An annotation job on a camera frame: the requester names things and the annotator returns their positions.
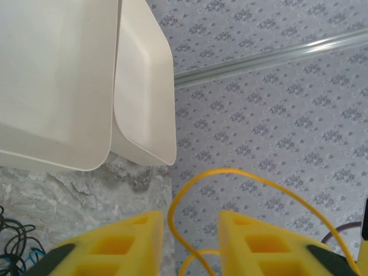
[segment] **white plastic container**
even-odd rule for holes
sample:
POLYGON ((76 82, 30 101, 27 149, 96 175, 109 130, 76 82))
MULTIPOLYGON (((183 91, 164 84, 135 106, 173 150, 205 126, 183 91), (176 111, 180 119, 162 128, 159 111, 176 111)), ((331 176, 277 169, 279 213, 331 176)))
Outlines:
POLYGON ((144 166, 177 154, 170 46, 145 0, 123 0, 111 150, 144 166))
POLYGON ((0 166, 97 168, 111 142, 118 0, 0 7, 0 166))

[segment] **marble surface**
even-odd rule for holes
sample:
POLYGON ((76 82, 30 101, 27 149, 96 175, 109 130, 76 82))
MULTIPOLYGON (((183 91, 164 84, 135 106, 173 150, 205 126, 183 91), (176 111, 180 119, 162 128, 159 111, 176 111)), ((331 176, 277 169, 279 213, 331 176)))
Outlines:
MULTIPOLYGON (((5 217, 35 224, 45 249, 148 210, 167 213, 167 167, 141 167, 115 154, 91 172, 39 173, 0 167, 5 217)), ((161 275, 174 275, 174 241, 165 222, 161 275)))

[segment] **floor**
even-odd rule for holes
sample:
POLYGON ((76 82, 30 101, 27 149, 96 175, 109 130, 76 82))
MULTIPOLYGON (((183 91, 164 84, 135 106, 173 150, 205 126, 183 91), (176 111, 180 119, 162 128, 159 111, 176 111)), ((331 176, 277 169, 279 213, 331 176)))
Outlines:
MULTIPOLYGON (((148 0, 176 72, 367 25, 366 1, 148 0)), ((296 191, 334 225, 362 219, 368 195, 368 48, 176 90, 173 193, 193 175, 237 167, 296 191)), ((176 213, 197 248, 217 248, 217 213, 230 209, 320 240, 328 231, 286 195, 249 179, 212 177, 176 213)), ((359 230, 343 233, 357 256, 359 230)), ((340 252, 336 241, 329 245, 340 252)), ((175 245, 177 269, 187 257, 175 245)), ((220 275, 220 262, 209 257, 220 275)), ((193 262, 187 275, 206 275, 193 262)))
POLYGON ((367 0, 147 0, 176 73, 368 24, 367 0))

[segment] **yellow foam block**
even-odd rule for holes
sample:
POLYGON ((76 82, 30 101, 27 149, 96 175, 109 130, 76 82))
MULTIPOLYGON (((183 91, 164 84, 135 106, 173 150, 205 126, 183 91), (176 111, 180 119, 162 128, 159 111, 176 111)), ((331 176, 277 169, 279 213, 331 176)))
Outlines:
POLYGON ((218 220, 223 276, 331 276, 306 248, 331 250, 319 241, 233 211, 218 220))
POLYGON ((50 276, 157 276, 162 241, 162 213, 143 213, 58 244, 76 247, 50 276))
POLYGON ((362 240, 356 262, 363 275, 368 275, 368 241, 362 240))

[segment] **yellow wire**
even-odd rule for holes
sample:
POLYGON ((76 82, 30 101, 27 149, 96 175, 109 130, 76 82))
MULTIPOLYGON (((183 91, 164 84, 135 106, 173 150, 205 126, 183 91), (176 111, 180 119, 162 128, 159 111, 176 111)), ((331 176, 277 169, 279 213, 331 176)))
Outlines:
POLYGON ((276 184, 276 183, 274 183, 270 180, 264 179, 262 177, 259 177, 257 175, 251 174, 251 173, 246 172, 246 171, 238 170, 236 168, 214 168, 212 170, 204 171, 201 174, 198 174, 197 176, 193 177, 191 180, 188 181, 187 184, 184 185, 183 188, 181 188, 181 190, 179 191, 177 196, 172 200, 172 203, 171 203, 171 205, 168 209, 168 213, 167 213, 167 223, 168 223, 168 227, 169 227, 172 235, 191 254, 193 254, 202 263, 202 265, 204 266, 204 268, 206 269, 206 271, 208 272, 208 274, 210 276, 216 276, 216 275, 215 275, 214 271, 211 269, 211 267, 208 265, 207 261, 176 230, 175 224, 174 224, 174 213, 175 213, 175 209, 178 206, 178 204, 179 204, 180 200, 182 199, 182 197, 188 192, 188 190, 195 183, 197 183, 198 181, 200 181, 203 178, 210 177, 211 175, 216 175, 216 174, 238 174, 238 175, 242 175, 244 177, 252 178, 256 181, 262 182, 262 183, 267 184, 267 185, 269 185, 273 188, 276 188, 276 189, 284 192, 285 194, 288 194, 289 196, 291 196, 292 198, 297 200, 299 203, 303 204, 307 209, 309 209, 313 214, 315 214, 327 226, 327 228, 331 231, 332 235, 338 241, 341 249, 343 250, 343 252, 345 254, 345 257, 346 257, 347 262, 350 265, 350 267, 355 271, 355 273, 358 276, 362 276, 361 272, 359 271, 358 266, 355 264, 355 260, 352 257, 349 249, 347 248, 347 246, 344 243, 343 239, 339 235, 339 232, 335 229, 335 227, 317 209, 315 209, 312 205, 310 205, 308 202, 303 200, 299 195, 293 193, 292 191, 288 190, 287 188, 282 187, 279 184, 276 184))
MULTIPOLYGON (((200 255, 211 254, 211 255, 220 256, 220 252, 217 249, 200 249, 198 250, 198 253, 200 255)), ((193 254, 189 255, 189 257, 186 258, 186 260, 183 262, 182 266, 180 267, 179 276, 185 276, 186 268, 188 267, 190 262, 193 261, 194 258, 195 256, 193 254)))

